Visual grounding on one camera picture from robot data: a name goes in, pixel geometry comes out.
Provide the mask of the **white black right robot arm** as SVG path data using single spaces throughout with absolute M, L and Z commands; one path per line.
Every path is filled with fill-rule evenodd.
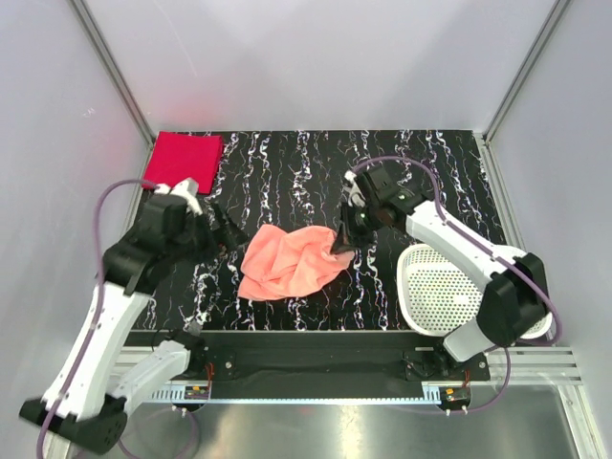
M 238 297 L 272 301 L 320 291 L 371 243 L 365 216 L 364 208 L 347 206 L 338 230 L 263 226 L 247 247 Z M 493 244 L 434 201 L 417 205 L 399 228 L 419 241 L 398 259 L 400 310 L 414 331 L 440 338 L 440 376 L 455 379 L 475 355 L 549 331 L 554 316 L 538 257 Z

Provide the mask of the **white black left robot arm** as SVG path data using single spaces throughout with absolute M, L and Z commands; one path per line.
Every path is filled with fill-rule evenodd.
M 248 237 L 217 204 L 174 188 L 154 193 L 128 232 L 102 257 L 102 274 L 76 342 L 45 393 L 26 400 L 20 419 L 95 454 L 120 440 L 129 417 L 177 376 L 199 377 L 206 343 L 174 331 L 117 383 L 109 379 L 133 323 L 180 262 L 201 264 L 236 250 Z

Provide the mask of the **salmon pink t shirt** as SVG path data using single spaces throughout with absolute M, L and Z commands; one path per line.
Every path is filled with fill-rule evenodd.
M 355 253 L 332 254 L 336 233 L 322 226 L 287 232 L 262 226 L 249 243 L 241 265 L 238 296 L 268 301 L 305 297 L 320 291 L 351 264 Z

